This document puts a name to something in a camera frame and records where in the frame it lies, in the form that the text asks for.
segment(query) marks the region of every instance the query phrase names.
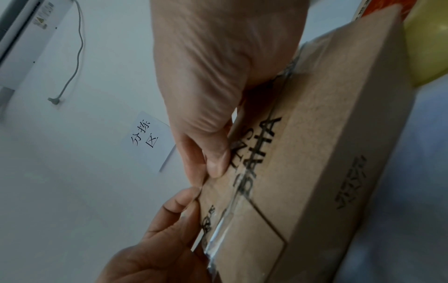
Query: yellow object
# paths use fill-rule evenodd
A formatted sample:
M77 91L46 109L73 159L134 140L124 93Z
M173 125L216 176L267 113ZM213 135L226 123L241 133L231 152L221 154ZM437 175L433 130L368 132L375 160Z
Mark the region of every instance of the yellow object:
M418 0L404 24L414 84L448 73L448 0Z

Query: white paper sign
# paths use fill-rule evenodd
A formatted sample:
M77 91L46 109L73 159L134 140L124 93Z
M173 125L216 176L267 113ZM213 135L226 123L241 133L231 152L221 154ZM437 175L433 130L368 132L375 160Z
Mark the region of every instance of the white paper sign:
M174 148L170 128L142 111L138 114L121 147L152 172L158 173Z

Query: hand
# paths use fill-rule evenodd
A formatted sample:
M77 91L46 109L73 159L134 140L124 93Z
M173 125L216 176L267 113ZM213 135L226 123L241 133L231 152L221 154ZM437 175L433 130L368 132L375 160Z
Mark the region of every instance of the hand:
M97 283L210 282L202 250L191 251L200 231L198 194L190 188L168 200L140 243L118 252Z
M245 89L292 59L308 0L151 0L157 82L193 186L230 161L231 115Z

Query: brown cardboard box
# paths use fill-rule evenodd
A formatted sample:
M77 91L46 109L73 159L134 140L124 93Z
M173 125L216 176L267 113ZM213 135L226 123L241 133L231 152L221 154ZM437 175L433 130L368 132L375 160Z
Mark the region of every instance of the brown cardboard box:
M306 44L251 91L199 198L222 282L328 282L411 110L400 7Z

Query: gray cable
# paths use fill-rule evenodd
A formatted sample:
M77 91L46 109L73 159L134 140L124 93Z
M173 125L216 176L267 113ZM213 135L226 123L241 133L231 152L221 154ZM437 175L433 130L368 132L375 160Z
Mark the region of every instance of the gray cable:
M78 51L77 64L76 64L75 73L71 76L70 80L68 80L68 82L65 84L64 88L62 89L62 91L61 91L61 93L59 94L58 97L56 97L56 98L48 98L48 101L50 101L54 105L58 105L60 103L60 101L61 101L60 98L62 97L62 94L64 94L65 89L69 86L70 82L73 80L73 78L78 73L78 70L79 70L79 57L80 57L81 52L83 51L83 48L84 48L84 39L83 39L83 36L81 34L81 7L80 7L80 5L79 5L77 0L73 0L73 1L76 3L76 6L78 8L78 14L79 14L78 32L79 32L79 37L81 38L81 48Z

